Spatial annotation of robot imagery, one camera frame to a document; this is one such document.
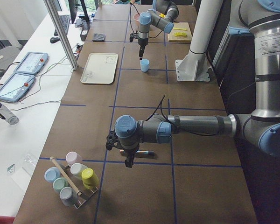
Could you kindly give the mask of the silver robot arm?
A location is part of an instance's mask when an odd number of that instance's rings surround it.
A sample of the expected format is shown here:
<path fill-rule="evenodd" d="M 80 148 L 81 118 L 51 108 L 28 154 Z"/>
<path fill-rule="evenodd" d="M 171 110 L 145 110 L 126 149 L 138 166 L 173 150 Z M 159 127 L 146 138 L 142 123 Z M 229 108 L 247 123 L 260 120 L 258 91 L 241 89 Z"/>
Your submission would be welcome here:
<path fill-rule="evenodd" d="M 169 143 L 172 134 L 229 135 L 280 157 L 280 0 L 233 0 L 230 35 L 254 37 L 255 75 L 224 100 L 227 116 L 164 115 L 162 106 L 145 120 L 120 116 L 106 138 L 130 168 L 141 143 Z"/>
<path fill-rule="evenodd" d="M 153 25 L 169 34 L 174 27 L 174 20 L 178 17 L 177 5 L 171 0 L 154 0 L 153 8 L 140 14 L 138 44 L 140 46 L 139 59 L 143 59 L 145 47 L 148 45 L 150 26 Z"/>

